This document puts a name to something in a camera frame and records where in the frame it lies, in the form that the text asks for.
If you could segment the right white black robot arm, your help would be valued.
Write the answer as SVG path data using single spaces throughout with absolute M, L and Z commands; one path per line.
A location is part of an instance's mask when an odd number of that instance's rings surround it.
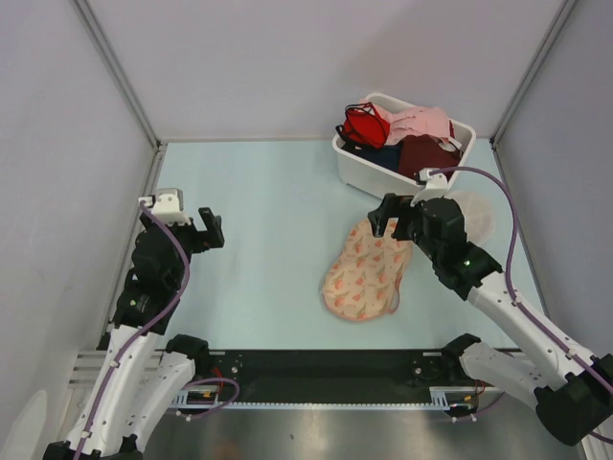
M 523 303 L 509 274 L 470 242 L 459 204 L 446 197 L 415 203 L 387 194 L 368 215 L 374 236 L 389 220 L 399 242 L 412 242 L 430 260 L 439 281 L 492 320 L 526 356 L 521 361 L 465 334 L 442 360 L 453 384 L 483 380 L 533 409 L 560 443 L 575 446 L 612 415 L 612 356 L 596 356 Z

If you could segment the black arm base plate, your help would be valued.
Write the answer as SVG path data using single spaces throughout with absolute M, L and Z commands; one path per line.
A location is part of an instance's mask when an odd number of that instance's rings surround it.
M 426 403 L 434 387 L 477 388 L 439 350 L 217 351 L 195 376 L 236 381 L 240 403 Z

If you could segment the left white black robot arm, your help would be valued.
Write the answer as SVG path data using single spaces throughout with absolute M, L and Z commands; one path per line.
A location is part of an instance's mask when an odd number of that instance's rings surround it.
M 163 352 L 156 375 L 145 370 L 190 280 L 195 254 L 224 244 L 221 218 L 198 211 L 205 227 L 181 222 L 154 205 L 140 205 L 142 231 L 112 318 L 101 370 L 67 438 L 50 444 L 46 459 L 140 459 L 171 401 L 188 383 L 210 376 L 205 340 L 185 334 Z

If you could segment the peach floral mesh laundry bag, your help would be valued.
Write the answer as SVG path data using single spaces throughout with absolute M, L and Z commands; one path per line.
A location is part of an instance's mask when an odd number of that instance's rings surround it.
M 323 300 L 331 313 L 360 322 L 397 311 L 413 244 L 395 240 L 392 234 L 396 227 L 393 218 L 380 238 L 373 235 L 367 219 L 353 227 L 324 279 Z

